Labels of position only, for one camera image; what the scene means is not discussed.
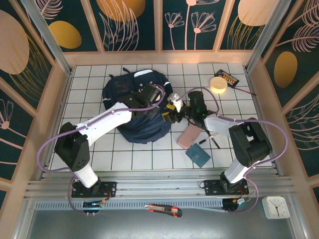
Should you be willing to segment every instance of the red wire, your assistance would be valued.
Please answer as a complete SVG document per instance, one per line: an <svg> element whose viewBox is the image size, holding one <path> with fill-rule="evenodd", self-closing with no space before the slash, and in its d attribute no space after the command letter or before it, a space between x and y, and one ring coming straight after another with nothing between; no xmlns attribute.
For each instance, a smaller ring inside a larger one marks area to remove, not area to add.
<svg viewBox="0 0 319 239"><path fill-rule="evenodd" d="M249 92L249 91L245 91L244 89L241 89L241 88L234 87L234 89L237 89L239 91L243 91L243 92L249 93L251 95L257 96L255 93L252 93L252 92Z"/></svg>
<svg viewBox="0 0 319 239"><path fill-rule="evenodd" d="M112 194L111 194L110 190L107 190L107 191L108 191L110 194L109 194L109 197L108 197L106 200L109 200ZM105 192L104 190L100 189L100 192L104 193L104 195L105 195L106 197L108 196L107 192Z"/></svg>

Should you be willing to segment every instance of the yellow circle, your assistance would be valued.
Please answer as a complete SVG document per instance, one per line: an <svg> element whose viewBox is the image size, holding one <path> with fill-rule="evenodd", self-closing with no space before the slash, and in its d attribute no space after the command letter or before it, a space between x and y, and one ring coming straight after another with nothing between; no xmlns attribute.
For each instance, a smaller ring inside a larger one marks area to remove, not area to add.
<svg viewBox="0 0 319 239"><path fill-rule="evenodd" d="M294 79L297 72L297 58L289 51L279 55L275 63L275 82L280 88L287 87Z"/></svg>
<svg viewBox="0 0 319 239"><path fill-rule="evenodd" d="M99 8L110 19L115 21L128 21L131 17L124 17L127 13L124 11L122 1L127 7L128 12L131 9L136 18L138 18L145 9L145 0L96 0Z"/></svg>
<svg viewBox="0 0 319 239"><path fill-rule="evenodd" d="M81 45L79 31L66 21L55 21L49 26L57 43L65 48L74 49Z"/></svg>
<svg viewBox="0 0 319 239"><path fill-rule="evenodd" d="M278 0L240 0L238 17L248 26L262 26L268 22Z"/></svg>
<svg viewBox="0 0 319 239"><path fill-rule="evenodd" d="M220 76L213 77L210 80L209 88L212 92L217 93L217 94L221 94L227 88L227 81Z"/></svg>
<svg viewBox="0 0 319 239"><path fill-rule="evenodd" d="M29 61L28 37L13 16L0 10L0 69L20 74Z"/></svg>

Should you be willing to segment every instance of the white clock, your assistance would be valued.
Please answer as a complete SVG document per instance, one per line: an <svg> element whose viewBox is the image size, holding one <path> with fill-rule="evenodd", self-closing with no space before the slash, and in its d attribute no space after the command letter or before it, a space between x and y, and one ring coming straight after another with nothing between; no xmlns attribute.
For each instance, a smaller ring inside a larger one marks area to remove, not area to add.
<svg viewBox="0 0 319 239"><path fill-rule="evenodd" d="M262 200L266 218L283 219L289 218L289 210L286 200L280 196L268 196Z"/></svg>

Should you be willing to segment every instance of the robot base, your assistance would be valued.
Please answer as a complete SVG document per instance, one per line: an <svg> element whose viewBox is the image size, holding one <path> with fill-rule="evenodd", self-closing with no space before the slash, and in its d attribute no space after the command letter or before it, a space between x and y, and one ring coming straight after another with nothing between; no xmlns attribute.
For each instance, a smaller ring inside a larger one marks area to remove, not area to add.
<svg viewBox="0 0 319 239"><path fill-rule="evenodd" d="M202 187L205 190L206 196L221 196L221 195L241 195L242 192L238 189L240 189L246 193L249 194L247 181L245 179L241 180L240 184L236 187L233 191L226 192L223 187L220 184L220 179L218 180L205 180L204 186Z"/></svg>
<svg viewBox="0 0 319 239"><path fill-rule="evenodd" d="M72 198L113 198L116 194L116 182L101 182L97 193L93 194L90 192L81 182L73 183Z"/></svg>

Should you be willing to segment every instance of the flower illustration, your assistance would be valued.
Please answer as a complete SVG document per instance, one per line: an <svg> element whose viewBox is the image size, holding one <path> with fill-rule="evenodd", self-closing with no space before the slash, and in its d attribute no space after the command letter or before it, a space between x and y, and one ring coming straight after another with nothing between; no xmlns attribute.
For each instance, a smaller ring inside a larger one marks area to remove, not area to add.
<svg viewBox="0 0 319 239"><path fill-rule="evenodd" d="M186 0L189 6L204 5L219 2L219 0Z"/></svg>
<svg viewBox="0 0 319 239"><path fill-rule="evenodd" d="M6 104L4 103L3 99L0 99L0 130L10 130L13 133L22 136L24 138L26 138L26 136L24 136L21 133L18 133L17 131L13 130L12 128L10 128L10 120L12 118L12 113L13 113L13 103L10 101L7 101ZM12 147L18 148L18 149L22 149L21 146L15 144L15 143L11 143L3 138L0 138L0 142L6 143ZM3 162L0 161L0 163L4 163L4 164L16 164L16 163L9 163L9 162Z"/></svg>
<svg viewBox="0 0 319 239"><path fill-rule="evenodd" d="M0 99L0 127L2 129L8 129L10 125L10 119L13 112L13 103L10 101L4 103L3 99Z"/></svg>
<svg viewBox="0 0 319 239"><path fill-rule="evenodd" d="M195 32L195 39L194 39L194 50L196 50L196 39L197 34L202 32L209 32L216 30L215 12L209 13L202 13L198 18L198 12L191 14L191 23L193 24L194 32Z"/></svg>
<svg viewBox="0 0 319 239"><path fill-rule="evenodd" d="M168 27L169 27L171 45L173 47L173 50L175 50L171 29L174 27L184 26L185 22L182 21L182 16L180 15L180 12L179 13L172 13L171 15L169 12L165 13L165 20L166 20Z"/></svg>
<svg viewBox="0 0 319 239"><path fill-rule="evenodd" d="M217 2L219 2L219 0L186 0L188 7L187 7L186 24L185 24L185 50L187 50L187 27L188 27L188 16L189 16L190 7L195 5L212 4Z"/></svg>

